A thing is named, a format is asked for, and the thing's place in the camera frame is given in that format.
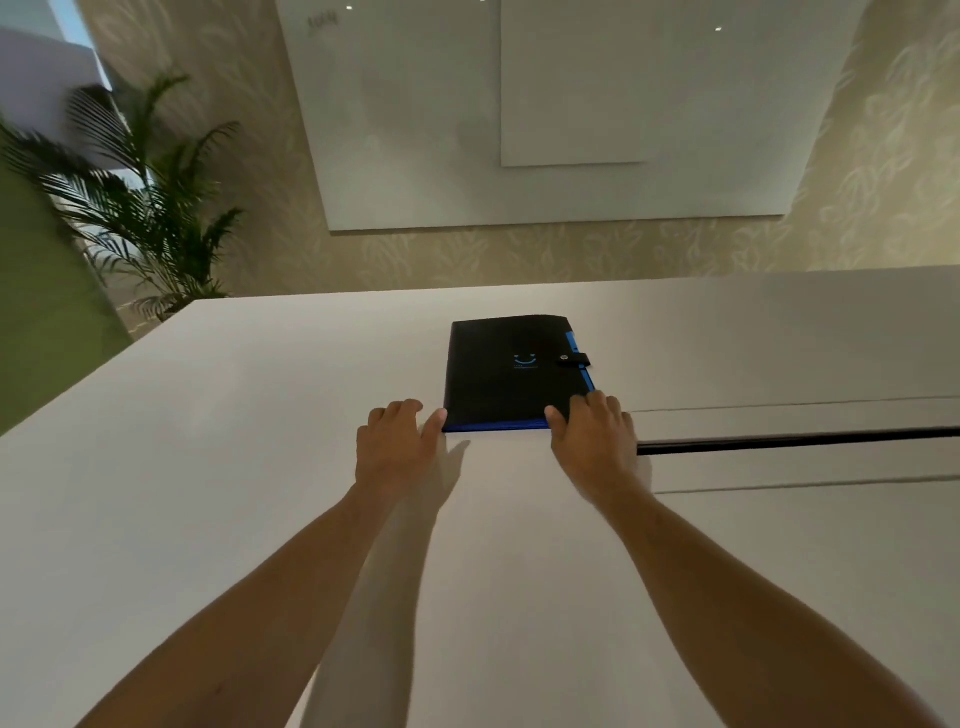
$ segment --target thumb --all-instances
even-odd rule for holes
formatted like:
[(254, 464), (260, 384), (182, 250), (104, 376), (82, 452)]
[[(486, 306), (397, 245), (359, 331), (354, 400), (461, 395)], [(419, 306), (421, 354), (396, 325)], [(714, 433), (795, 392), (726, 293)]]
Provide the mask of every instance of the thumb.
[(438, 409), (430, 415), (430, 419), (426, 421), (426, 425), (423, 426), (423, 434), (420, 436), (420, 441), (427, 452), (432, 454), (437, 451), (437, 442), (440, 440), (440, 433), (444, 429), (445, 422), (445, 409)]
[(550, 425), (550, 431), (553, 432), (553, 441), (562, 440), (566, 435), (566, 420), (559, 409), (552, 404), (543, 410), (546, 415), (546, 423)]

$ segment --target hand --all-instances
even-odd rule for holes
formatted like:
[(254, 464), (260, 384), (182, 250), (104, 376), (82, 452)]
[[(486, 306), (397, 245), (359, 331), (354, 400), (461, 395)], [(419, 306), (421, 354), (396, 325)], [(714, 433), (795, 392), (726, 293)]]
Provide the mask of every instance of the hand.
[(634, 420), (616, 397), (597, 390), (570, 399), (570, 422), (546, 408), (557, 461), (584, 497), (596, 506), (624, 491), (642, 489), (636, 462)]
[(434, 412), (420, 434), (417, 413), (422, 409), (417, 400), (391, 402), (374, 409), (357, 430), (357, 486), (377, 492), (390, 506), (423, 479), (437, 457), (446, 410)]

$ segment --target blue folder edge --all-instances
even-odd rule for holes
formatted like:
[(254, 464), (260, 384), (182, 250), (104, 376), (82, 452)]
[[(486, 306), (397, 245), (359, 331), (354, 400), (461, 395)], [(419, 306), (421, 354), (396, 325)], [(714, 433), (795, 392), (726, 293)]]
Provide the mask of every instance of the blue folder edge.
[[(570, 348), (573, 349), (574, 353), (580, 353), (580, 350), (577, 349), (576, 339), (573, 338), (573, 331), (568, 331), (566, 333), (566, 340), (570, 342)], [(593, 386), (593, 379), (590, 378), (590, 373), (587, 371), (587, 367), (583, 364), (580, 365), (580, 372), (584, 376), (584, 380), (587, 382), (587, 389), (592, 392), (596, 389)], [(481, 425), (453, 425), (450, 427), (444, 427), (444, 432), (502, 432), (513, 429), (549, 429), (550, 425), (546, 423), (544, 418), (539, 420), (518, 420), (515, 422), (507, 423), (485, 423)]]

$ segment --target potted plant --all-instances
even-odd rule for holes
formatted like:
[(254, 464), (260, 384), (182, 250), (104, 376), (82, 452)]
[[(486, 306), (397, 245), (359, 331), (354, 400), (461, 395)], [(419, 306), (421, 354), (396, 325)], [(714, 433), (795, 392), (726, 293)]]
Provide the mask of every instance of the potted plant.
[(115, 273), (137, 278), (138, 291), (151, 291), (133, 305), (160, 321), (198, 299), (228, 295), (213, 265), (242, 212), (205, 214), (218, 190), (206, 174), (207, 157), (238, 124), (221, 124), (199, 139), (163, 138), (157, 106), (188, 80), (160, 76), (123, 114), (102, 86), (77, 89), (67, 117), (84, 155), (40, 133), (4, 128), (8, 162), (54, 198), (101, 280)]

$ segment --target green panel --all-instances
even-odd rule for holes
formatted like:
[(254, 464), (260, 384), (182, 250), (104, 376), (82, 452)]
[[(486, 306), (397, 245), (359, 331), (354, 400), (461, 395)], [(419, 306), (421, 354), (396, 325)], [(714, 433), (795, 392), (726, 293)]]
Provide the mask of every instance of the green panel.
[(0, 160), (0, 433), (130, 343), (49, 199)]

